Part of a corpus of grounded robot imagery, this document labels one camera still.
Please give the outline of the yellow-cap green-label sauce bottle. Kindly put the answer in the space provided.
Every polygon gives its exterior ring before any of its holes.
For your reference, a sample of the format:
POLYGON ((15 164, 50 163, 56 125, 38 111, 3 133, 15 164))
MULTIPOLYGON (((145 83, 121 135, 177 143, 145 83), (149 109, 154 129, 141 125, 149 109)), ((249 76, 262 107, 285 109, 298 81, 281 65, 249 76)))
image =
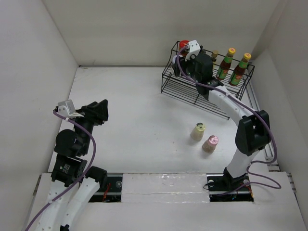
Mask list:
POLYGON ((219 65, 216 78, 219 80, 223 80, 226 78, 229 68, 231 67, 231 63, 233 61, 233 56, 236 53, 235 48, 229 48, 227 54, 219 65))

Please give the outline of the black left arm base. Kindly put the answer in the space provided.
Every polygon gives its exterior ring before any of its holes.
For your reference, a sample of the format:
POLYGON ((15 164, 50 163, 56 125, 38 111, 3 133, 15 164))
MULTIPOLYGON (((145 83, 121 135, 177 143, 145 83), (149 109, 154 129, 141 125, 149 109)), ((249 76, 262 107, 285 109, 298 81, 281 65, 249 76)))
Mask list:
POLYGON ((121 202, 123 175, 110 174, 104 188, 100 188, 89 200, 90 203, 121 202))

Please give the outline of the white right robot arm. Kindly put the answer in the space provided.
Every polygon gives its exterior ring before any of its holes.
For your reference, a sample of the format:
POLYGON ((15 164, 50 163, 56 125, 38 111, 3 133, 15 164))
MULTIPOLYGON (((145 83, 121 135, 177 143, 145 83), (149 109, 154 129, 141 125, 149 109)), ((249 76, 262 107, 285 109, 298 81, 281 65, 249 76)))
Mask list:
POLYGON ((236 124, 236 152, 224 169, 221 183, 228 190, 238 188, 258 152, 274 141, 268 113, 246 106, 221 81, 213 78, 213 64, 208 55, 177 54, 172 64, 176 76, 183 76, 194 83, 199 94, 222 109, 236 124))

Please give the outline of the pink-lid spice jar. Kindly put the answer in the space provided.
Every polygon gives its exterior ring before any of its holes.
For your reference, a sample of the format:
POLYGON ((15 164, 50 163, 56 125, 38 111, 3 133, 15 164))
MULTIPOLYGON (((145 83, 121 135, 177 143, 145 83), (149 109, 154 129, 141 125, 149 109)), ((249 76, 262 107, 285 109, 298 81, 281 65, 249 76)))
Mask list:
POLYGON ((218 144, 218 137, 215 135, 210 136, 202 145, 203 151, 206 153, 213 153, 216 149, 216 146, 218 144))

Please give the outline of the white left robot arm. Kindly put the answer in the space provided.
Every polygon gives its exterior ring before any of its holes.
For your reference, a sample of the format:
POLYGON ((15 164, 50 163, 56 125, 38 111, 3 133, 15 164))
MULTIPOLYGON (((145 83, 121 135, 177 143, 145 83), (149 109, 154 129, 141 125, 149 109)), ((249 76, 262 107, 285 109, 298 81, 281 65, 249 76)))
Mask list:
POLYGON ((72 231, 90 198, 107 186, 107 171, 92 164, 97 149, 92 132, 108 120, 108 101, 75 109, 72 100, 66 100, 57 104, 53 114, 74 127, 56 136, 48 198, 27 231, 34 223, 38 231, 72 231))

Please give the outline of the black-lid spice shaker jar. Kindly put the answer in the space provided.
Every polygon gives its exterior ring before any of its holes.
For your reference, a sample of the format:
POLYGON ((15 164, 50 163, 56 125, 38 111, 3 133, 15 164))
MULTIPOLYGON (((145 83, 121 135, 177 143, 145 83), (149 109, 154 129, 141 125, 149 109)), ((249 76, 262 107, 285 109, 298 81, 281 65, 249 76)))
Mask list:
POLYGON ((203 49, 203 46, 200 46, 199 55, 206 55, 206 51, 203 49))

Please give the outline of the yellow-lid spice jar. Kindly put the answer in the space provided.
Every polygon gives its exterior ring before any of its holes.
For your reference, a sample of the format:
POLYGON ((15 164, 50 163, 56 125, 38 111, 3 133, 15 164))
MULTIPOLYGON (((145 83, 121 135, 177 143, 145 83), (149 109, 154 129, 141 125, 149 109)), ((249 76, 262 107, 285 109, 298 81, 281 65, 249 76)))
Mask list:
POLYGON ((191 138, 195 141, 200 141, 203 138, 205 131, 205 125, 203 123, 197 123, 191 132, 191 138))

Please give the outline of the small yellow-label brown bottle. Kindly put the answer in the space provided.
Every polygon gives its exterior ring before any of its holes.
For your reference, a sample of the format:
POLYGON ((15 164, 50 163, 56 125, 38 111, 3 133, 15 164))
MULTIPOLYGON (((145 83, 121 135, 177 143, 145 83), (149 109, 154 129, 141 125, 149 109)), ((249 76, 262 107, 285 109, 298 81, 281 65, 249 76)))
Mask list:
POLYGON ((216 61, 217 61, 217 56, 218 56, 218 50, 213 50, 211 53, 211 60, 213 63, 213 69, 215 67, 216 61))

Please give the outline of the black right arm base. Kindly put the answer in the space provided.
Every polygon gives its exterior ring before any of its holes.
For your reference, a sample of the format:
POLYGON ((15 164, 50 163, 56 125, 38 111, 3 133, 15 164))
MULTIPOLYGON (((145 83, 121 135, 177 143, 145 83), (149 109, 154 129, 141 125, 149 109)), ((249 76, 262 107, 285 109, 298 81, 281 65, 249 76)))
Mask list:
POLYGON ((248 181, 249 178, 244 176, 233 183, 227 183, 223 175, 208 175, 203 188, 209 191, 210 202, 253 202, 250 185, 234 191, 248 181))

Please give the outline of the red-lid chili sauce jar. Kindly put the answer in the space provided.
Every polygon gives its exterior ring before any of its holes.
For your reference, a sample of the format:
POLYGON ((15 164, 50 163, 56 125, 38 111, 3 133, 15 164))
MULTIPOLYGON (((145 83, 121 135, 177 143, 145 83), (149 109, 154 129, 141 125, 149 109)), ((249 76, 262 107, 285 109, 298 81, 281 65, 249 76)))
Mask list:
POLYGON ((179 56, 185 57, 189 53, 189 41, 188 40, 182 40, 179 43, 179 56))

